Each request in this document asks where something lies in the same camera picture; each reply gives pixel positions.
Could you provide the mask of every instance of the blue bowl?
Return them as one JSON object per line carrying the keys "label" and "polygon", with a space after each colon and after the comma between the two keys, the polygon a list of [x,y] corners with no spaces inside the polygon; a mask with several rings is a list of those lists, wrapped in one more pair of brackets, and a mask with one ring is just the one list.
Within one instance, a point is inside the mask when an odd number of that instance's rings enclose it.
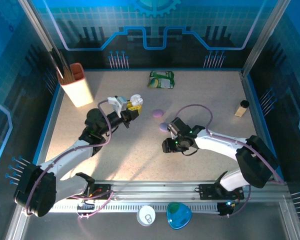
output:
{"label": "blue bowl", "polygon": [[170,227],[178,230],[190,222],[192,212],[189,207],[181,202],[171,202],[166,209],[166,217]]}

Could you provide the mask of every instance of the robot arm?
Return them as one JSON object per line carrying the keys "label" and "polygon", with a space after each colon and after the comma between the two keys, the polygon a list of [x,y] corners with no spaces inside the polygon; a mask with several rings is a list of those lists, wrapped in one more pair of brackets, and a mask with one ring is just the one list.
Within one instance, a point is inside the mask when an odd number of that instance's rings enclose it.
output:
{"label": "robot arm", "polygon": [[[124,124],[126,128],[129,128],[130,122],[139,116],[143,100],[140,95],[133,95],[130,101],[126,101],[122,96],[116,96],[109,97],[108,103],[113,105],[114,109],[114,112],[106,116],[113,131],[120,124]],[[95,186],[95,180],[82,172],[77,173],[69,179],[61,180],[71,169],[94,156],[102,148],[102,146],[80,148],[81,146],[100,145],[106,142],[103,135],[109,131],[109,126],[98,108],[91,109],[87,113],[84,124],[85,128],[81,136],[66,151],[39,166],[31,163],[24,168],[14,193],[14,201],[17,204],[23,207],[26,206],[36,180],[59,156],[62,156],[62,158],[43,175],[39,185],[35,189],[28,208],[30,212],[37,217],[42,217],[48,213],[56,202],[62,199],[74,195],[90,197],[96,192],[97,186]],[[76,150],[66,154],[70,149]]]}
{"label": "robot arm", "polygon": [[164,153],[180,152],[185,155],[189,148],[194,148],[194,152],[186,155],[189,156],[196,153],[198,149],[203,149],[228,156],[238,162],[238,169],[223,173],[217,180],[215,187],[219,188],[220,194],[247,185],[263,188],[272,175],[268,167],[248,148],[238,144],[239,142],[255,149],[272,168],[276,169],[279,166],[278,160],[265,143],[254,135],[248,139],[236,138],[212,131],[208,132],[199,125],[190,128],[178,117],[168,125],[168,130],[171,132],[171,138],[167,138],[162,143]]}

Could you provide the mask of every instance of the purple sponge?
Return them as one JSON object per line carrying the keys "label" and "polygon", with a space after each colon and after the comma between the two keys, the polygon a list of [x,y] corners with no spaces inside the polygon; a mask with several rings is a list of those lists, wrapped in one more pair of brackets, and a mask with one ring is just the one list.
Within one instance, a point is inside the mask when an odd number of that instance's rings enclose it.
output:
{"label": "purple sponge", "polygon": [[161,109],[156,109],[152,111],[152,116],[156,119],[161,118],[164,115],[164,111]]}
{"label": "purple sponge", "polygon": [[161,130],[162,132],[165,132],[165,133],[169,132],[169,131],[168,131],[168,124],[165,123],[165,122],[160,123],[160,130]]}

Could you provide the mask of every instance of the blue wall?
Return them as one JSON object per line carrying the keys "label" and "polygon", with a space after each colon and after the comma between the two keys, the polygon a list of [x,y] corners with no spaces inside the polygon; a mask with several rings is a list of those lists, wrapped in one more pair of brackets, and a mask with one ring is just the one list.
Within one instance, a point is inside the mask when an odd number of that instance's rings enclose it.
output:
{"label": "blue wall", "polygon": [[[130,68],[241,68],[276,2],[49,0],[47,8],[36,0],[34,5],[57,46],[85,68],[112,68],[111,51],[124,51]],[[205,64],[213,58],[219,64]]]}
{"label": "blue wall", "polygon": [[0,239],[16,207],[9,165],[16,167],[13,156],[33,160],[56,86],[49,55],[18,1],[0,1]]}
{"label": "blue wall", "polygon": [[[282,172],[292,192],[300,190],[300,0],[292,0],[252,68]],[[270,98],[262,99],[269,91]]]}

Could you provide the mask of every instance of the black cap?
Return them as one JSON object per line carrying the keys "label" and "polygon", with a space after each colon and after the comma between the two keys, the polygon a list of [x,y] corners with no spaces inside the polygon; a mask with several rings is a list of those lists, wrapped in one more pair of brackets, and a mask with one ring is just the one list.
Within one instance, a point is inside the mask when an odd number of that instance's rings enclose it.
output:
{"label": "black cap", "polygon": [[240,106],[246,109],[249,107],[249,102],[247,100],[243,100],[240,102]]}

